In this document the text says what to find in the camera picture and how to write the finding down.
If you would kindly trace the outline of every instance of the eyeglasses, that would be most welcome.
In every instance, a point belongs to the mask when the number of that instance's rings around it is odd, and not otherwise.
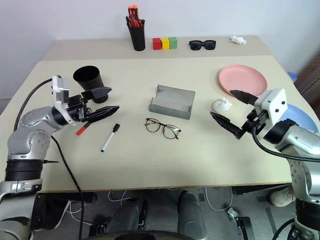
[[[191,50],[200,50],[202,46],[204,46],[207,50],[213,50],[216,48],[216,41],[215,40],[193,40],[189,42]]]
[[[167,139],[179,139],[178,134],[181,132],[181,130],[178,127],[170,124],[162,124],[154,118],[146,119],[145,127],[151,133],[157,132],[161,126],[163,126],[162,133]]]

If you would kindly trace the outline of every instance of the black pen holder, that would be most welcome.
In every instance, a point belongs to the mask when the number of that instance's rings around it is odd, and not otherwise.
[[[140,27],[130,27],[128,24],[127,26],[131,35],[131,40],[132,40],[132,45],[134,50],[136,51],[145,50],[146,48],[145,24],[143,23],[143,25]]]

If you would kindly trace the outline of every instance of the plate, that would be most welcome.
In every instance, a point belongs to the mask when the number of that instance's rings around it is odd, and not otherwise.
[[[294,105],[288,104],[288,109],[280,118],[280,120],[282,121],[286,119],[291,119],[295,121],[296,124],[298,124],[300,127],[318,132],[317,125],[312,120],[312,118],[309,117],[309,115],[302,111],[300,108]]]
[[[219,73],[222,88],[230,94],[230,90],[241,90],[260,96],[267,90],[267,80],[257,70],[245,65],[230,65]]]

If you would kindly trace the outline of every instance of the black cable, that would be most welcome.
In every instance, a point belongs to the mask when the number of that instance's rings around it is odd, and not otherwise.
[[[295,221],[294,218],[286,221],[284,224],[281,225],[281,227],[279,227],[279,229],[277,231],[275,231],[272,240],[276,240],[277,237],[279,237],[279,234],[282,232],[283,229],[285,229],[286,226],[288,226],[289,224],[292,224]]]
[[[297,160],[297,161],[320,163],[320,159],[316,159],[316,158],[302,157],[302,156],[292,156],[292,155],[287,155],[287,154],[283,154],[283,153],[276,152],[276,151],[271,151],[270,149],[268,149],[265,146],[263,146],[260,143],[260,141],[258,140],[258,137],[257,137],[257,126],[255,126],[255,125],[252,126],[251,134],[252,134],[252,137],[253,137],[253,140],[254,140],[255,144],[257,144],[259,148],[261,148],[263,151],[265,151],[268,154],[271,154],[271,155],[274,155],[274,156],[277,156],[277,157],[281,157],[281,158],[285,158],[285,159],[292,159],[292,160]]]
[[[295,230],[295,225],[293,225],[289,231],[289,234],[288,234],[288,237],[286,240],[292,240],[292,234],[294,233],[294,230]]]
[[[37,91],[42,85],[45,85],[46,83],[49,83],[52,81],[52,78],[48,79],[48,80],[45,80],[43,82],[41,82],[38,86],[36,86],[30,93],[29,95],[26,97],[26,99],[24,100],[20,110],[19,110],[19,113],[18,115],[16,116],[16,119],[15,119],[15,123],[14,123],[14,127],[13,127],[13,131],[17,130],[18,128],[18,124],[19,124],[19,120],[21,118],[21,114],[22,112],[24,111],[28,101],[30,100],[31,96],[35,93],[35,91]]]
[[[62,161],[65,165],[65,168],[67,169],[67,171],[69,172],[71,178],[72,178],[72,181],[74,182],[74,185],[76,186],[76,189],[78,190],[78,192],[80,193],[80,196],[81,196],[81,217],[80,217],[80,227],[79,227],[79,237],[78,239],[81,240],[82,238],[82,227],[83,227],[83,224],[84,224],[84,211],[85,211],[85,201],[84,201],[84,195],[82,193],[82,190],[77,182],[77,180],[75,179],[75,176],[73,175],[72,171],[70,170],[68,164],[67,164],[67,161],[65,159],[65,156],[61,150],[61,147],[58,143],[58,141],[55,139],[54,136],[51,136],[52,140],[55,142],[56,146],[58,147],[58,150],[59,150],[59,153],[61,155],[61,158],[62,158]]]

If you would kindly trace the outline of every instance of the green block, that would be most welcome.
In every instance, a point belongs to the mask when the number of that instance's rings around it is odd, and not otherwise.
[[[178,46],[178,40],[175,36],[169,37],[170,49],[176,49]]]

